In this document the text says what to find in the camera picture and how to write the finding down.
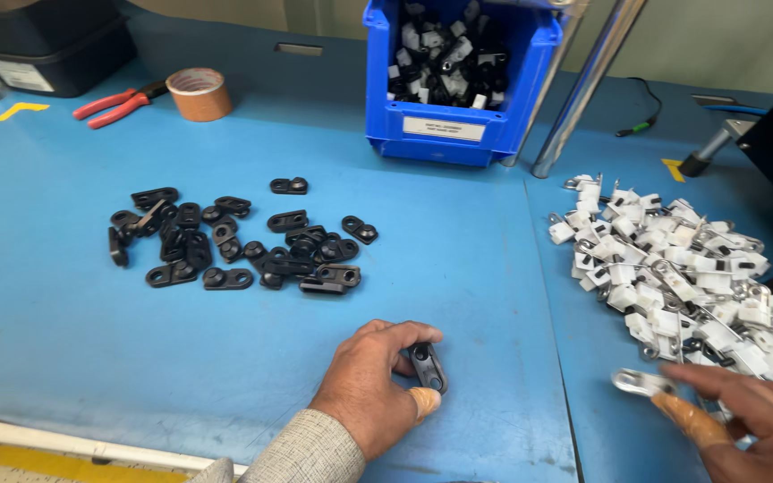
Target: black container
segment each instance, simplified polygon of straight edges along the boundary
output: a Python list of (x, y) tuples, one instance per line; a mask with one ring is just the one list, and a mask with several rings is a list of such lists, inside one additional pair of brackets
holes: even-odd
[(82, 95), (136, 56), (125, 22), (118, 17), (75, 44), (43, 57), (0, 53), (0, 77), (21, 92)]
[(113, 0), (0, 0), (0, 52), (50, 55), (118, 17)]

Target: yellow floor marking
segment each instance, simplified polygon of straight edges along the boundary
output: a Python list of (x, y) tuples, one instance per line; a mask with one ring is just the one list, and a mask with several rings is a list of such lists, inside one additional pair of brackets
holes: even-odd
[(181, 473), (123, 466), (95, 465), (87, 460), (53, 455), (36, 449), (0, 445), (0, 466), (16, 467), (85, 483), (181, 483)]
[(30, 111), (43, 111), (49, 106), (50, 106), (49, 104), (32, 104), (31, 102), (17, 102), (15, 105), (11, 106), (10, 109), (0, 114), (0, 121), (6, 120), (7, 118), (13, 116), (17, 111), (21, 111), (23, 109), (28, 109)]
[(667, 169), (670, 170), (673, 180), (679, 181), (680, 183), (684, 182), (682, 173), (679, 171), (679, 166), (682, 165), (682, 161), (676, 161), (674, 159), (661, 159), (660, 161), (667, 165)]

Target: sleeve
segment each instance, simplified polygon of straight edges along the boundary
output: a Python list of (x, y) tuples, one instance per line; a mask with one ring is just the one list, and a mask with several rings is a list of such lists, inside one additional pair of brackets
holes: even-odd
[(303, 409), (271, 441), (238, 483), (355, 483), (366, 467), (344, 426)]

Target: pile of white plastic parts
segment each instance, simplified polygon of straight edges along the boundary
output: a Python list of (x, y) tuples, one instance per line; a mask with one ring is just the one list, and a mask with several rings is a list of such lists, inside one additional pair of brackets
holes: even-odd
[(683, 199), (664, 206), (618, 182), (609, 198), (601, 174), (565, 182), (577, 207), (565, 219), (551, 213), (550, 233), (557, 245), (574, 242), (571, 276), (624, 314), (642, 358), (773, 381), (773, 295), (755, 280), (770, 267), (763, 243)]

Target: tape roll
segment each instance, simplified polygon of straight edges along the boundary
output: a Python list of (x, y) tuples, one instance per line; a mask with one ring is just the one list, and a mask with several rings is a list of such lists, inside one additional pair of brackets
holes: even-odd
[(184, 119), (208, 122), (231, 113), (225, 77), (213, 69), (191, 68), (166, 79), (174, 103)]

